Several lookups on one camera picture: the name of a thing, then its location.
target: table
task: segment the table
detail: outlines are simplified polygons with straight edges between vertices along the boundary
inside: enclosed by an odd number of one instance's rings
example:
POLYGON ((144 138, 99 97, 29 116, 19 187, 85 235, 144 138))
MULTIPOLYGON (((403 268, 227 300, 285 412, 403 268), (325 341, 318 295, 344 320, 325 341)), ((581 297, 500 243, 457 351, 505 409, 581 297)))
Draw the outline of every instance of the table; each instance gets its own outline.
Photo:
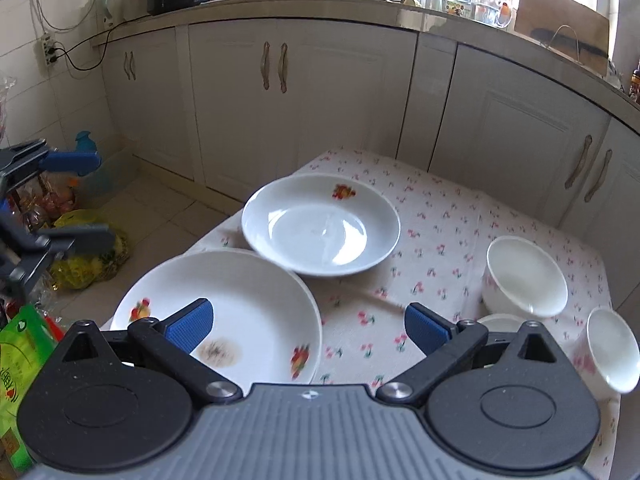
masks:
MULTIPOLYGON (((611 307, 598 253, 556 229, 432 174, 372 153, 330 150, 298 173, 336 173, 375 187, 394 204, 402 232, 395 251, 375 268, 341 279, 305 278, 322 319, 323 357, 315 383, 367 383, 376 390, 424 355, 404 333, 402 307, 418 301, 452 322, 487 314, 481 303, 486 250, 498 236, 532 240, 564 272, 569 300, 545 326, 567 351, 591 310, 611 307)), ((189 251, 248 249, 241 212, 189 251)), ((609 478, 620 398, 600 404, 602 425, 585 468, 609 478)))

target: white cabinet door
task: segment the white cabinet door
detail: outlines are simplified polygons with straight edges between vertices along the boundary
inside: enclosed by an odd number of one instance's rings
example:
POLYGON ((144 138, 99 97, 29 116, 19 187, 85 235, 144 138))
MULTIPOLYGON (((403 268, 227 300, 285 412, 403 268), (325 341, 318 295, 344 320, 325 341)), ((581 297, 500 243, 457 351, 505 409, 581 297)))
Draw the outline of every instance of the white cabinet door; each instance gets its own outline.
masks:
POLYGON ((338 146, 395 157, 417 34, 356 23, 278 20, 278 37, 274 90, 288 131, 286 173, 338 146))
POLYGON ((175 29, 130 38, 130 64, 142 138, 138 155, 162 168, 193 178, 186 113, 178 74, 175 29))
POLYGON ((608 122, 603 110, 555 82, 459 46, 429 170, 556 226, 608 122))
POLYGON ((205 182, 247 200, 277 177, 282 159, 276 20, 191 25, 189 42, 205 182))
POLYGON ((136 154, 192 178, 174 29, 110 44, 102 74, 113 120, 136 154))
POLYGON ((600 251, 615 308, 640 283, 640 137, 617 120, 562 222, 600 251))
POLYGON ((398 160, 428 170, 456 58, 455 41, 426 32, 418 38, 398 160))

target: power strip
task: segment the power strip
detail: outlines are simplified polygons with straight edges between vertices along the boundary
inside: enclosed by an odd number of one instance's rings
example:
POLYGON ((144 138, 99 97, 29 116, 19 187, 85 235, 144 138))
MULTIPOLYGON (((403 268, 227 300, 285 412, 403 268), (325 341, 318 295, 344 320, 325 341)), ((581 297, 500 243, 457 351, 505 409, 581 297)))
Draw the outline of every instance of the power strip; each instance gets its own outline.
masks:
POLYGON ((56 40, 53 37, 53 34, 51 34, 50 32, 45 32, 42 36, 40 36, 39 41, 42 48, 45 65, 53 65, 58 60, 58 54, 56 54, 55 45, 56 40))

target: green package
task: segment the green package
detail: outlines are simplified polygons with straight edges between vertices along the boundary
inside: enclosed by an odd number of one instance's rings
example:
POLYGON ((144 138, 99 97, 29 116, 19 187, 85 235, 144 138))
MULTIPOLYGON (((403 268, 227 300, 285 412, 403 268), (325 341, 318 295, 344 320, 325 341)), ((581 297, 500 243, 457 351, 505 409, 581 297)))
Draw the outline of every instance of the green package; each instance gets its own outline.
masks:
POLYGON ((55 347, 47 323, 31 305, 0 331, 0 441, 17 472, 31 466, 16 425, 18 407, 55 347))

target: cabinet handle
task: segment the cabinet handle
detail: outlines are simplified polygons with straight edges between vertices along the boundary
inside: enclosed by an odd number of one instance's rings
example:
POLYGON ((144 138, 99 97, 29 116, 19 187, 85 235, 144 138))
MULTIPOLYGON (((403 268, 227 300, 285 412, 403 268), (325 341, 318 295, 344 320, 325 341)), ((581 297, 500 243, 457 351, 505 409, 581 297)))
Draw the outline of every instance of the cabinet handle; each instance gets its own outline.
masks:
POLYGON ((127 74, 127 79, 131 81, 131 74, 129 73, 129 69, 127 68, 127 61, 129 60, 129 55, 124 53, 124 73, 127 74))
POLYGON ((269 42, 264 42, 262 48, 262 60, 260 61, 260 73, 262 74, 262 86, 265 90, 269 89, 269 42))
POLYGON ((585 196, 584 196, 584 201, 585 202, 590 202, 591 199, 593 198, 593 195, 596 194, 596 191, 600 189, 600 187, 602 186, 602 184, 604 184, 604 181, 607 177, 607 168, 609 167, 609 163, 611 161, 611 156, 613 155, 613 150, 607 150, 607 153, 604 156, 604 166, 602 167, 602 171, 600 172, 600 176, 598 177, 598 181, 596 182, 595 186, 593 186, 590 190, 590 192, 588 192, 585 196))
POLYGON ((284 94, 287 91, 287 50, 289 47, 286 43, 282 44, 280 49, 280 62, 278 63, 278 76, 280 77, 280 91, 284 94))
POLYGON ((136 81, 136 59, 133 57, 133 50, 131 51, 131 59, 129 60, 129 70, 131 70, 133 81, 136 81))
POLYGON ((567 181, 564 183, 565 189, 569 189, 575 183, 575 179, 578 178, 578 176, 582 173, 582 170, 584 169, 584 165, 587 162, 587 155, 589 153, 589 147, 591 146, 592 142, 593 142, 593 137, 591 137, 590 135, 587 135, 584 138, 584 148, 582 149, 582 155, 580 156, 580 160, 578 161, 578 165, 575 167, 574 172, 571 174, 569 179, 567 179, 567 181))

